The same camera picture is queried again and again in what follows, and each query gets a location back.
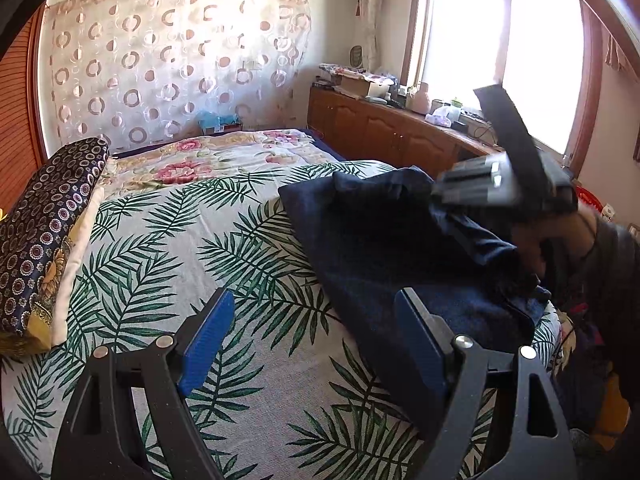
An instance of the cardboard box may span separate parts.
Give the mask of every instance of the cardboard box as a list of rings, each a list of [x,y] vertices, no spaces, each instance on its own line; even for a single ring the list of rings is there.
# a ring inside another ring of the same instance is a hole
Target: cardboard box
[[[364,79],[353,79],[351,77],[342,76],[340,86],[347,92],[359,95],[361,97],[371,96],[384,98],[385,94],[389,92],[389,85],[381,85],[378,83],[371,83]]]

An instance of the hand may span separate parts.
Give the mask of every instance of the hand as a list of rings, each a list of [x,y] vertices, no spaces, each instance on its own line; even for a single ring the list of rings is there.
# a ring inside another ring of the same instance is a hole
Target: hand
[[[548,238],[564,242],[569,258],[577,262],[593,247],[597,229],[596,211],[578,201],[578,211],[569,215],[545,218],[511,228],[511,241],[518,248],[522,263],[538,276],[545,275],[540,243]]]

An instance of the wooden sideboard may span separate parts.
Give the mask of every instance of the wooden sideboard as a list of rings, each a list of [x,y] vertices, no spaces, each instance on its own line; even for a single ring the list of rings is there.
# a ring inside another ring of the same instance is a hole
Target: wooden sideboard
[[[350,160],[375,159],[396,168],[418,166],[435,178],[459,160],[496,150],[423,117],[320,88],[309,94],[308,127]]]

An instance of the cabinet door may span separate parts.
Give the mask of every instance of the cabinet door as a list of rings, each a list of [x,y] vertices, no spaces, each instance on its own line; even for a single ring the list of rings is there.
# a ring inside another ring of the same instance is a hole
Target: cabinet door
[[[381,160],[393,166],[398,164],[398,126],[380,116],[369,116],[364,124],[362,143],[358,147],[360,158]]]
[[[333,126],[333,97],[332,92],[318,88],[312,88],[309,92],[306,124],[315,130],[321,138],[325,138],[327,130]]]
[[[357,101],[346,98],[335,105],[333,125],[327,128],[324,140],[336,152],[349,160],[361,158],[362,115],[358,113]]]
[[[457,146],[446,136],[438,138],[426,132],[401,134],[400,165],[418,166],[431,178],[448,170],[456,160]]]

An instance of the window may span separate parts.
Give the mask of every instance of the window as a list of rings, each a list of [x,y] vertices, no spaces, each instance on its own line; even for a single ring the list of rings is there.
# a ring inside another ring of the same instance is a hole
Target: window
[[[479,108],[501,82],[529,133],[565,153],[582,81],[579,0],[432,0],[422,81],[433,98]]]

